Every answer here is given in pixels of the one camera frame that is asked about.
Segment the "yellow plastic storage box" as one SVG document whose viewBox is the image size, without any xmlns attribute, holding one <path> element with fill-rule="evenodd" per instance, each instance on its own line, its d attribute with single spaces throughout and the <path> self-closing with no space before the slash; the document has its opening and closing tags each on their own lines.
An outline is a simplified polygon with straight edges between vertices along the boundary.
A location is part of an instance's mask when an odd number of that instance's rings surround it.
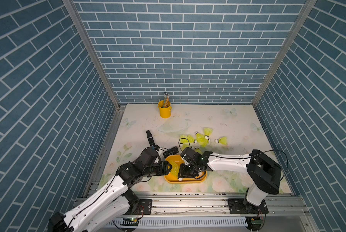
<svg viewBox="0 0 346 232">
<path fill-rule="evenodd" d="M 171 155 L 166 158 L 166 161 L 168 161 L 171 165 L 174 162 L 179 164 L 180 166 L 181 164 L 185 165 L 185 162 L 180 155 Z M 197 177 L 179 177 L 179 181 L 171 181 L 170 173 L 164 176 L 165 180 L 170 184 L 201 183 L 206 179 L 206 177 L 207 172 L 199 172 L 199 175 Z"/>
</svg>

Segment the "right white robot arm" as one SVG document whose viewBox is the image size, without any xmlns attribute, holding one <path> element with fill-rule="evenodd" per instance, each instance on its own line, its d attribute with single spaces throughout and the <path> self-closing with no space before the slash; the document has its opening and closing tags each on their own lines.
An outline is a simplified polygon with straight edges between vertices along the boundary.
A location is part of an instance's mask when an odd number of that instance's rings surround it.
<svg viewBox="0 0 346 232">
<path fill-rule="evenodd" d="M 240 213 L 257 214 L 265 206 L 268 195 L 279 194 L 281 166 L 265 152 L 254 149 L 250 154 L 223 155 L 206 151 L 203 154 L 191 148 L 181 153 L 184 164 L 180 166 L 178 178 L 195 178 L 206 171 L 232 171 L 247 174 L 253 181 L 242 202 L 229 203 L 229 207 Z"/>
</svg>

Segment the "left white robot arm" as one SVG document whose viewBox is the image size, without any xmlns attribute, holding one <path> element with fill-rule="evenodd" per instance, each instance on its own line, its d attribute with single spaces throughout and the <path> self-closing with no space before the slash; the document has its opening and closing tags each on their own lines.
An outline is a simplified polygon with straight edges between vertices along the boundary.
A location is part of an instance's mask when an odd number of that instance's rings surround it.
<svg viewBox="0 0 346 232">
<path fill-rule="evenodd" d="M 165 176 L 172 165 L 160 160 L 159 153 L 149 147 L 140 156 L 122 164 L 102 188 L 72 210 L 53 214 L 49 232 L 96 232 L 114 218 L 137 210 L 139 198 L 131 188 L 144 177 Z"/>
</svg>

